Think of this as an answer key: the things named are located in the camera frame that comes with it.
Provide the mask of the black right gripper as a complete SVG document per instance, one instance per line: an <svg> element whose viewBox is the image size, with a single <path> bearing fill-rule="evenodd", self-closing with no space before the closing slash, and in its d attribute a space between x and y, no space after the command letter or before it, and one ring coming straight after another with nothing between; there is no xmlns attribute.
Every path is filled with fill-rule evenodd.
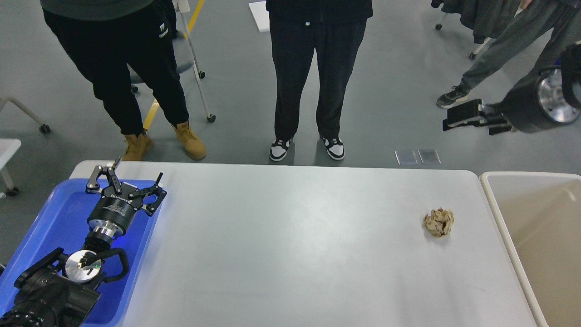
<svg viewBox="0 0 581 327"><path fill-rule="evenodd" d="M511 130L537 133L573 124L580 119L580 70L544 68L535 80L513 87L499 103L473 99L453 106L447 110L443 131L487 126L492 109L501 122L488 128L491 136Z"/></svg>

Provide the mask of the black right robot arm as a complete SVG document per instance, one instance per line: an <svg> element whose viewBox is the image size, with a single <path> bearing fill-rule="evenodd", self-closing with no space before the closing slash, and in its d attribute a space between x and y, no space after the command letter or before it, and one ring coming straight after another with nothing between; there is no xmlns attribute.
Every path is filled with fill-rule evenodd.
<svg viewBox="0 0 581 327"><path fill-rule="evenodd" d="M474 99L448 109L443 131L488 127L490 136L517 130L536 133L560 128L580 118L580 42L561 53L557 65L539 70L533 80L513 87L495 104Z"/></svg>

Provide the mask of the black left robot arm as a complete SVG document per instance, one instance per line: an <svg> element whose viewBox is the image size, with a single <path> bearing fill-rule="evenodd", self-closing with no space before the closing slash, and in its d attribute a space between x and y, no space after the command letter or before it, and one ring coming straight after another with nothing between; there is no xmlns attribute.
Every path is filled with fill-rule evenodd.
<svg viewBox="0 0 581 327"><path fill-rule="evenodd" d="M167 192L122 181L119 160L60 183L1 275L3 327L114 327Z"/></svg>

